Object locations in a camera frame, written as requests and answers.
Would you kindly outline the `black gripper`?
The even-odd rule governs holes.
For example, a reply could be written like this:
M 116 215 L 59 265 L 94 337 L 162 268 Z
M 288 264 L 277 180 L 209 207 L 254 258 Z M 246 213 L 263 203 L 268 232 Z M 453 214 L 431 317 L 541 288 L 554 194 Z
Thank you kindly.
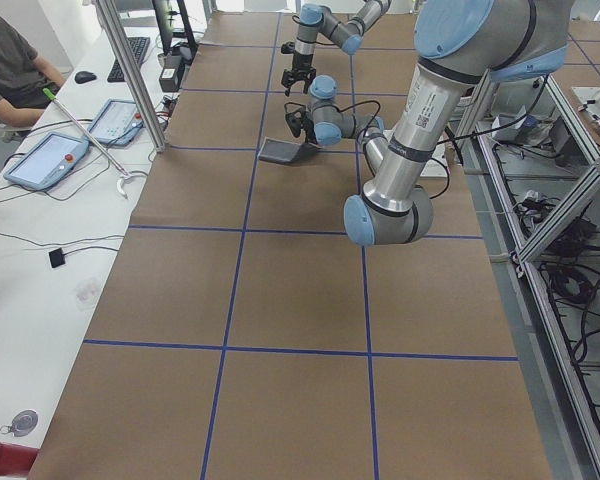
M 303 82 L 304 87 L 308 88 L 316 77 L 316 68 L 313 66 L 312 54 L 293 54 L 292 66 L 285 69 L 282 77 L 282 86 L 284 95 L 289 97 L 292 87 L 297 82 Z
M 304 117 L 301 121 L 302 130 L 305 134 L 305 142 L 317 145 L 318 141 L 315 136 L 314 123 L 309 117 Z

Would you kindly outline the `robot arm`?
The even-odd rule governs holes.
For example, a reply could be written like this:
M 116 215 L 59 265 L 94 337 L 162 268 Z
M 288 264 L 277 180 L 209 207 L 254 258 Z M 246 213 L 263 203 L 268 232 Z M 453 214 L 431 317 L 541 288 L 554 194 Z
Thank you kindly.
M 343 22 L 327 6 L 312 3 L 303 5 L 295 18 L 295 40 L 281 46 L 282 54 L 292 55 L 291 67 L 283 71 L 281 78 L 284 94 L 289 96 L 298 82 L 303 83 L 303 92 L 307 93 L 317 77 L 313 58 L 319 35 L 352 56 L 362 45 L 364 35 L 389 11 L 390 6 L 390 0 L 366 1 L 350 20 Z
M 331 77 L 309 84 L 314 143 L 353 138 L 373 171 L 344 205 L 351 241 L 404 244 L 428 232 L 433 206 L 417 181 L 461 97 L 485 74 L 501 83 L 558 70 L 566 59 L 571 8 L 569 1 L 427 2 L 415 25 L 418 61 L 407 103 L 389 136 L 377 120 L 336 107 Z

